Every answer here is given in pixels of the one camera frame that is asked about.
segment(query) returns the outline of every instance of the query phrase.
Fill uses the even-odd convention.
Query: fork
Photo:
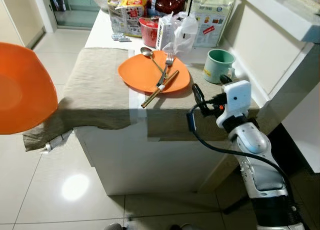
[[[167,68],[172,64],[174,64],[174,59],[175,59],[175,54],[173,52],[168,52],[168,56],[166,57],[166,60],[165,60],[165,68],[163,70],[160,80],[155,85],[156,87],[159,87],[164,83]]]

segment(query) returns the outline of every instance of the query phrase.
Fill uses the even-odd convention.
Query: spoon
[[[158,67],[158,69],[160,70],[161,73],[164,72],[164,71],[162,70],[162,68],[161,68],[161,67],[156,63],[156,61],[154,60],[154,57],[153,57],[154,52],[153,52],[150,48],[144,46],[144,47],[142,47],[142,48],[140,49],[140,51],[141,51],[142,55],[150,58],[150,59],[154,62],[154,64]]]

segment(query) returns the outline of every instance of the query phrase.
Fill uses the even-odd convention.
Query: orange bowl
[[[0,134],[29,130],[57,107],[55,86],[36,54],[0,42]]]
[[[154,51],[153,58],[162,69],[165,68],[167,55],[164,51]],[[179,70],[179,74],[162,91],[163,93],[171,93],[188,86],[190,82],[189,71],[178,58],[175,58],[173,65],[168,67],[167,73],[171,75],[176,70]],[[118,68],[118,73],[126,84],[147,93],[152,93],[157,89],[156,84],[161,77],[161,72],[153,61],[142,54],[133,56],[123,62]]]

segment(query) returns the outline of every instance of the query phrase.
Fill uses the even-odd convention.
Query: beige tablecloth
[[[77,58],[64,88],[64,98],[57,111],[44,123],[26,131],[23,140],[27,151],[43,148],[47,142],[78,126],[97,126],[118,130],[131,124],[129,87],[118,75],[118,66],[128,58],[128,51],[114,48],[84,48]],[[192,84],[197,83],[208,100],[222,92],[221,86],[202,77],[204,65],[188,66],[189,85],[176,92],[160,94],[147,106],[148,137],[161,141],[195,140],[188,130],[186,113],[196,104]],[[252,102],[249,115],[259,107]],[[196,112],[197,130],[206,140],[227,137],[213,116],[203,118]]]

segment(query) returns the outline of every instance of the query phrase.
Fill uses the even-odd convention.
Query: mug
[[[213,84],[221,83],[221,75],[227,75],[229,78],[234,79],[235,69],[232,67],[232,64],[235,60],[235,56],[226,50],[210,50],[202,73],[204,79]]]

